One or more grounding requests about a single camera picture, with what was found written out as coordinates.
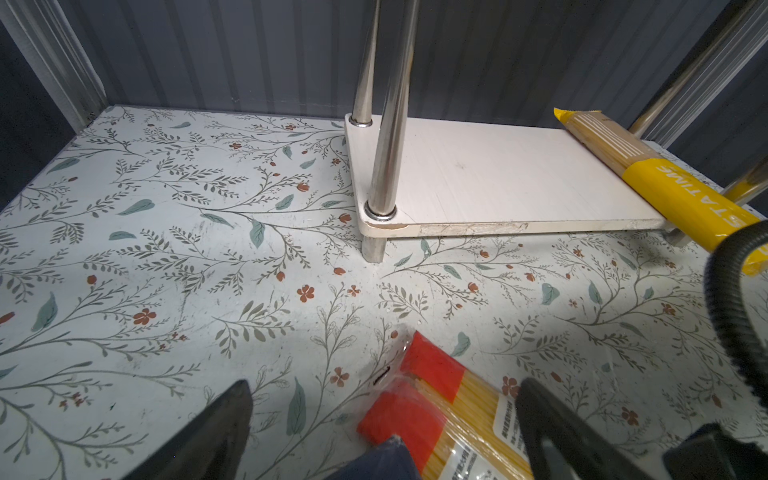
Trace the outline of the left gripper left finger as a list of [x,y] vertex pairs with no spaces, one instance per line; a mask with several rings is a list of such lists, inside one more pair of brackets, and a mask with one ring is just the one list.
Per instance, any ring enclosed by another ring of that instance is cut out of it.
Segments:
[[126,477],[233,479],[249,438],[252,408],[248,382],[234,382]]

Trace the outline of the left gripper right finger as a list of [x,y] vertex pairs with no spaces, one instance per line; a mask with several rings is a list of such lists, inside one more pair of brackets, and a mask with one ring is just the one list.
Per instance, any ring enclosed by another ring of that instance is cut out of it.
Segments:
[[649,477],[537,380],[522,381],[515,409],[534,478]]

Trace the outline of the yellow Pastatime spaghetti bag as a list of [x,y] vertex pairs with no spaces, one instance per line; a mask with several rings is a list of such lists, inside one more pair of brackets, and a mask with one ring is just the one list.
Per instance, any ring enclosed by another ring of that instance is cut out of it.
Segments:
[[712,253],[757,216],[660,156],[600,111],[553,113],[566,130],[666,220]]

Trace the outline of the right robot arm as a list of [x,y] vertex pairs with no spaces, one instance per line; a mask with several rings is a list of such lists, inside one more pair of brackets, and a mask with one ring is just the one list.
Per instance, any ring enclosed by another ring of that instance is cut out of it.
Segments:
[[[747,226],[716,247],[704,272],[706,306],[718,341],[762,408],[767,407],[767,348],[749,319],[741,275],[747,257],[766,244],[765,221]],[[667,451],[663,464],[673,479],[767,477],[767,453],[729,436],[717,423],[702,426]]]

